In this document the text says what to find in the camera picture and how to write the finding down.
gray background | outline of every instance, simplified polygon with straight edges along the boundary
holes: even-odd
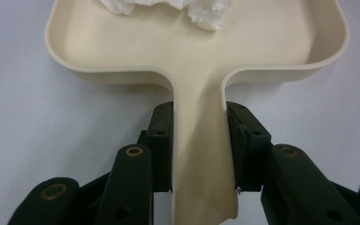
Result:
[[[360,1],[340,1],[351,43],[334,64],[300,82],[231,86],[228,100],[248,106],[273,143],[304,149],[327,177],[360,185]],[[56,64],[44,46],[53,0],[0,1],[0,224],[28,192],[55,176],[84,185],[110,170],[116,150],[135,143],[159,103],[154,85],[85,82]],[[239,218],[266,224],[259,194],[239,197]],[[156,196],[156,224],[168,224],[170,194]]]

